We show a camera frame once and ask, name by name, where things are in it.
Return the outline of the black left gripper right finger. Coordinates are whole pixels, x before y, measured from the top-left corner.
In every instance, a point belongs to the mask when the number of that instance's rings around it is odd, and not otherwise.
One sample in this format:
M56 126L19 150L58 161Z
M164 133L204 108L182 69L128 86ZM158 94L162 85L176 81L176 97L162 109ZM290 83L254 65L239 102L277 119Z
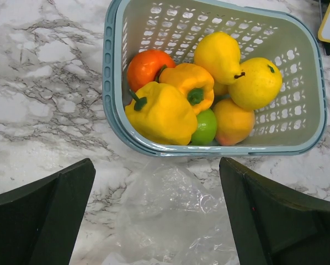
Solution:
M330 202L232 158L219 168L240 264L330 264Z

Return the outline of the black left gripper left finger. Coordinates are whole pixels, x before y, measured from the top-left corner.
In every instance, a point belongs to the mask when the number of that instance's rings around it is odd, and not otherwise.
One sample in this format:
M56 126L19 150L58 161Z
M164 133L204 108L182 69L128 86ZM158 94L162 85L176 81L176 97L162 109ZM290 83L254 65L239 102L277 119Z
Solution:
M0 194L0 264L69 264L95 174L86 158Z

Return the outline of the clear zip top bag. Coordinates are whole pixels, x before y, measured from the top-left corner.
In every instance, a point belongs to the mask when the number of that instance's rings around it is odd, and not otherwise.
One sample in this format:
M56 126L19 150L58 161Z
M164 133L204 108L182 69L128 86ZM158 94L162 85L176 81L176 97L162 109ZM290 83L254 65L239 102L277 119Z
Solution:
M125 193L104 264L238 264L222 188L152 160Z

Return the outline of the yellow apple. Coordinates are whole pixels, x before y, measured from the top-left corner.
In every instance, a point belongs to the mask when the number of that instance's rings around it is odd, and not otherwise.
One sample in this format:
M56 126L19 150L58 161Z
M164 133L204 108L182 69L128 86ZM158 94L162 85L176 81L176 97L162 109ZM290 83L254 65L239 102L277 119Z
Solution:
M268 59L255 57L241 63L245 72L228 87L231 99L241 108L256 110L269 105L280 92L283 77Z

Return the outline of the large yellow bell pepper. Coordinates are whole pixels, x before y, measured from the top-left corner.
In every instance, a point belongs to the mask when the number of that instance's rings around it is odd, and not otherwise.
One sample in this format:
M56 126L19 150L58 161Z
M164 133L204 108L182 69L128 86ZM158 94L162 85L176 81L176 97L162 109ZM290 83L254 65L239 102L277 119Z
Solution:
M164 145L187 145L197 129L197 118L185 96L174 86L150 82L130 91L125 114L146 139Z

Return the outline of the yellow pear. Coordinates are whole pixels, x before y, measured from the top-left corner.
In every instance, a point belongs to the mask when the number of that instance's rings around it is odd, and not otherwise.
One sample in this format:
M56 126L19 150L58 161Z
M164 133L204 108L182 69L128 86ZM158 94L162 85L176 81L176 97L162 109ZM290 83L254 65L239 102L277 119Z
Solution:
M205 36L194 51L194 63L206 69L220 84L234 84L246 75L240 59L238 42L220 31Z

